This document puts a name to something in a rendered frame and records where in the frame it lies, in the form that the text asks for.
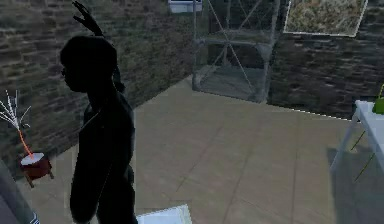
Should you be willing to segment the black human figure statue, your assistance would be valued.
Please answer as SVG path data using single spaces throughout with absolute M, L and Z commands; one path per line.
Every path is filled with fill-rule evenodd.
M 117 52 L 103 36 L 91 13 L 80 2 L 75 20 L 91 36 L 74 36 L 60 52 L 62 76 L 74 92 L 87 95 L 89 104 L 79 131 L 79 151 L 70 191 L 75 224 L 138 224 L 134 212 L 133 110 L 123 96 Z

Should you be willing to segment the white flat object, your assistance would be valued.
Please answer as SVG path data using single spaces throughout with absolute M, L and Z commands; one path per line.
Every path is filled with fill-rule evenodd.
M 193 224 L 187 204 L 139 215 L 138 224 Z

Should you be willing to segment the white box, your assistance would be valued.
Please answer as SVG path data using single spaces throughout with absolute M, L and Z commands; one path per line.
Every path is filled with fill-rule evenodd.
M 203 0 L 168 0 L 172 13 L 192 13 L 202 10 Z

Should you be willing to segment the red pot with bare plant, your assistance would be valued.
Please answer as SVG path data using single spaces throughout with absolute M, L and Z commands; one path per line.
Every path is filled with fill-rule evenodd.
M 29 127 L 29 124 L 24 123 L 23 118 L 29 112 L 30 107 L 24 111 L 21 117 L 18 117 L 18 91 L 15 91 L 14 97 L 10 96 L 8 91 L 5 91 L 5 93 L 7 102 L 4 103 L 0 100 L 0 106 L 2 107 L 2 110 L 0 110 L 0 119 L 9 122 L 17 131 L 24 150 L 24 154 L 18 156 L 17 164 L 29 186 L 34 188 L 35 185 L 33 181 L 36 179 L 40 179 L 46 175 L 54 179 L 52 165 L 49 158 L 43 152 L 33 152 L 25 141 L 22 129 Z

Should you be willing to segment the white table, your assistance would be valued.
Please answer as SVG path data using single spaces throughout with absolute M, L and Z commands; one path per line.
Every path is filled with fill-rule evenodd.
M 337 147 L 337 153 L 331 163 L 330 171 L 334 172 L 338 167 L 356 124 L 361 122 L 364 131 L 368 134 L 370 148 L 384 172 L 384 115 L 372 112 L 374 107 L 373 102 L 356 100 L 355 105 L 355 112 L 352 115 L 352 119 L 341 143 Z

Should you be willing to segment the green object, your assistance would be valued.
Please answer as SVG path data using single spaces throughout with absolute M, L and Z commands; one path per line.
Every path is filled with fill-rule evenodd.
M 375 114 L 384 114 L 384 84 L 381 86 L 377 99 L 374 102 L 372 112 Z

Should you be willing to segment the grey furniture edge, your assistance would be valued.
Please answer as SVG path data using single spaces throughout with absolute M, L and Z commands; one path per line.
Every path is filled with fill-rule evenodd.
M 0 159 L 0 224 L 40 224 L 21 194 L 8 167 Z

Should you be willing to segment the framed picture with white frame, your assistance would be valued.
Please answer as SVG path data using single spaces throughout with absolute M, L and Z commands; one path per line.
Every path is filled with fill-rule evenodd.
M 284 33 L 355 37 L 369 0 L 291 0 Z

